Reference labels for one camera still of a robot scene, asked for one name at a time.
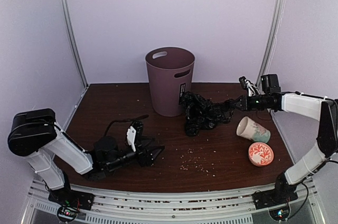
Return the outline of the floral ceramic mug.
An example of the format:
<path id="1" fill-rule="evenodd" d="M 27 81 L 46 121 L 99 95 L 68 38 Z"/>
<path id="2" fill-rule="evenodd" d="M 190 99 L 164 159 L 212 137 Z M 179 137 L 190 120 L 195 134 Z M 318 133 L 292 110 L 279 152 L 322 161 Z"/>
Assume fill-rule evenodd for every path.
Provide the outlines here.
<path id="1" fill-rule="evenodd" d="M 239 122 L 236 129 L 236 135 L 252 142 L 262 142 L 267 144 L 270 140 L 271 132 L 246 116 Z"/>

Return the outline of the black plastic trash bag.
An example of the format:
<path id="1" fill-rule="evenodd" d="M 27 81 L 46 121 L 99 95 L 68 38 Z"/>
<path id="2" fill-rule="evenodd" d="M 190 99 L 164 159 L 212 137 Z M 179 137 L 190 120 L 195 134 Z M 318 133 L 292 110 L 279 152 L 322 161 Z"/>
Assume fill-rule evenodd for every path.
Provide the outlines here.
<path id="1" fill-rule="evenodd" d="M 234 113 L 234 100 L 212 102 L 199 94 L 185 92 L 181 104 L 185 109 L 184 131 L 187 136 L 196 136 L 200 130 L 212 130 L 218 124 L 228 124 Z"/>

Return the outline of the mauve plastic trash bin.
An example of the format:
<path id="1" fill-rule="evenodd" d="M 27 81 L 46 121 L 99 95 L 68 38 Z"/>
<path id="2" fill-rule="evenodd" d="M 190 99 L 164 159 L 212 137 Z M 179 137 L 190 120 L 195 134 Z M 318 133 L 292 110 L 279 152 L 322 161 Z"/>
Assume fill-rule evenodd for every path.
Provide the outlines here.
<path id="1" fill-rule="evenodd" d="M 191 89 L 195 56 L 183 48 L 164 47 L 149 52 L 145 61 L 153 109 L 162 116 L 179 116 L 181 97 Z"/>

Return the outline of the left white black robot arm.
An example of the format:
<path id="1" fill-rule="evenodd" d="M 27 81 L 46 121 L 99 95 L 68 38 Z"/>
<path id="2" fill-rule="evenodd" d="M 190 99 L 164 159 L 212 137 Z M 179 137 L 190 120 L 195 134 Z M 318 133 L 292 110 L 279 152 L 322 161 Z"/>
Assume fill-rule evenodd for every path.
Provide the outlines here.
<path id="1" fill-rule="evenodd" d="M 108 124 L 93 149 L 86 150 L 62 129 L 52 109 L 25 111 L 13 118 L 8 148 L 28 162 L 63 204 L 71 205 L 76 200 L 76 193 L 69 188 L 66 173 L 57 167 L 52 156 L 66 162 L 88 181 L 105 179 L 131 162 L 137 162 L 141 167 L 151 166 L 165 147 L 154 145 L 154 138 L 143 135 L 142 120 L 147 117 L 119 120 L 119 123 L 129 124 L 126 150 L 120 150 L 116 139 L 108 135 L 115 120 Z"/>

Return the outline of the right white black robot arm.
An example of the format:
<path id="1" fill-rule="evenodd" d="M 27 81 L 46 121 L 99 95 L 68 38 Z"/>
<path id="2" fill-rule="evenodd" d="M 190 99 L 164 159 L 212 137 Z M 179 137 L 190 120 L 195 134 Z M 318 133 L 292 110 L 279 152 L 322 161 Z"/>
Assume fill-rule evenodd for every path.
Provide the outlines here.
<path id="1" fill-rule="evenodd" d="M 304 143 L 308 148 L 303 151 L 303 156 L 298 156 L 293 166 L 277 177 L 274 189 L 260 193 L 274 203 L 280 204 L 292 197 L 301 182 L 314 175 L 337 153 L 336 99 L 300 92 L 280 92 L 243 95 L 231 101 L 230 106 L 241 111 L 271 109 L 285 112 L 277 117 L 277 121 L 290 130 L 285 133 L 287 144 L 299 137 L 297 146 Z"/>

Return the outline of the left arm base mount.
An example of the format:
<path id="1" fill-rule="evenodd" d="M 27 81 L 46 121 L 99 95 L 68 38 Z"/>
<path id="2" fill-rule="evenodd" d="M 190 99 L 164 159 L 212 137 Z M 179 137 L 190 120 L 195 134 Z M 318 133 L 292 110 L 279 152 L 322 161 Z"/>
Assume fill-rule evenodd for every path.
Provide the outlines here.
<path id="1" fill-rule="evenodd" d="M 56 216 L 63 223 L 74 221 L 81 213 L 81 210 L 91 210 L 95 196 L 92 193 L 75 191 L 70 188 L 51 190 L 45 186 L 49 192 L 48 200 L 57 203 Z"/>

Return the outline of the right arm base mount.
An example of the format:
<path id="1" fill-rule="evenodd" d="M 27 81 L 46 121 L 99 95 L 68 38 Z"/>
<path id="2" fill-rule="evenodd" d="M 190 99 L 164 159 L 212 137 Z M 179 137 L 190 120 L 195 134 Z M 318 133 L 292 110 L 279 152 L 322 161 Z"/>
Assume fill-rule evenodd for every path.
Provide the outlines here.
<path id="1" fill-rule="evenodd" d="M 274 197 L 274 190 L 256 191 L 252 199 L 257 210 L 268 210 L 269 216 L 274 221 L 286 221 L 292 215 L 290 203 L 298 199 L 296 192 L 292 192 L 281 199 Z"/>

